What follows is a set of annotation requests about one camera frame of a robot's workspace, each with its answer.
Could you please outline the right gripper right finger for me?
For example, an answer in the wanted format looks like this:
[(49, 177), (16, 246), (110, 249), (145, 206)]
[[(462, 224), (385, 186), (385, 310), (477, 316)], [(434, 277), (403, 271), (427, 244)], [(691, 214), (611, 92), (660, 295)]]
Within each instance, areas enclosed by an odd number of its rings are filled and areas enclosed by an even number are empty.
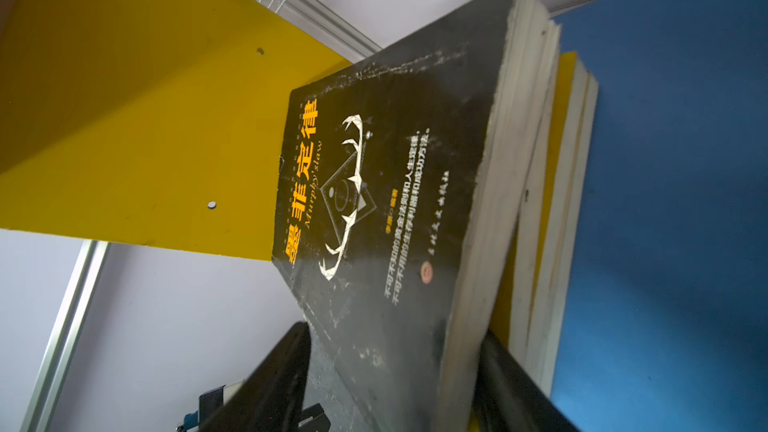
[(481, 346), (470, 419), (472, 431), (575, 431), (489, 331)]

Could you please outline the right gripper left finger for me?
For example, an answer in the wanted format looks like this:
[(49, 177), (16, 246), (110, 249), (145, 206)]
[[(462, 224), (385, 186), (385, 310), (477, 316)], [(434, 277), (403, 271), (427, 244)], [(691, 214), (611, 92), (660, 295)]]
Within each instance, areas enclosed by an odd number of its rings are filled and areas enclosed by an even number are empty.
[(293, 324), (202, 431), (297, 431), (311, 357), (306, 322)]

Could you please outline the yellow cartoon boy book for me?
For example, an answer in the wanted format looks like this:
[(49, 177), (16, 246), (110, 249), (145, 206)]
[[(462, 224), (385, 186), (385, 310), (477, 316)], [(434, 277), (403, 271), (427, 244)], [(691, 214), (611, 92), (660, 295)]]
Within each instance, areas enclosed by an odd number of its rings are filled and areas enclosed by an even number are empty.
[(575, 51), (561, 54), (550, 79), (520, 214), (491, 316), (491, 332), (521, 365), (526, 360), (560, 148), (578, 60)]

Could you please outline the black yellow title book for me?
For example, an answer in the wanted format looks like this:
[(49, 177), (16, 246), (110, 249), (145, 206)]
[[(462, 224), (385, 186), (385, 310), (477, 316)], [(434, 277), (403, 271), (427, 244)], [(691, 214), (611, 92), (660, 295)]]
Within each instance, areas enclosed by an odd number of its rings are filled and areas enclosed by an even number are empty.
[(466, 429), (558, 51), (471, 0), (292, 91), (272, 259), (367, 429)]

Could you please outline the yellow bookshelf pink blue shelves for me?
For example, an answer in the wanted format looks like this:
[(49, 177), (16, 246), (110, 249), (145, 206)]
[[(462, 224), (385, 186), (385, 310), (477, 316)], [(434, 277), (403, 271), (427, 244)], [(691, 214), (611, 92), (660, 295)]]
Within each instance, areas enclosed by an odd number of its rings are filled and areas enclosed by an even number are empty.
[[(587, 431), (763, 431), (767, 0), (561, 22), (600, 92), (554, 401)], [(339, 62), (251, 0), (15, 0), (1, 225), (257, 257), (262, 123)]]

